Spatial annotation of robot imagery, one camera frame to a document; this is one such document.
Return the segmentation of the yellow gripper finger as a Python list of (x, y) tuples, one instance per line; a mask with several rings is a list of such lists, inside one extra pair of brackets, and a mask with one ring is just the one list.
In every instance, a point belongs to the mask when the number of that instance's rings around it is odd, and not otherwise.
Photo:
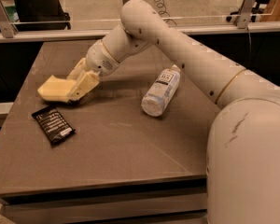
[(68, 88), (66, 97), (70, 101), (77, 101), (93, 90), (100, 82), (99, 74), (90, 71), (72, 71), (66, 79)]
[(89, 67), (86, 63), (86, 58), (82, 58), (74, 67), (74, 69), (69, 73), (67, 79), (77, 80), (78, 77), (89, 70)]

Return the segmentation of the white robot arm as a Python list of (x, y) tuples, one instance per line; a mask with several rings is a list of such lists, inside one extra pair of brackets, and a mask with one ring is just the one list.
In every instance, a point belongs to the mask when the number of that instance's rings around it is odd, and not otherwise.
[(156, 46), (221, 109), (207, 144), (208, 224), (280, 224), (280, 88), (169, 27), (143, 0), (127, 2), (120, 20), (70, 77), (107, 75), (104, 63)]

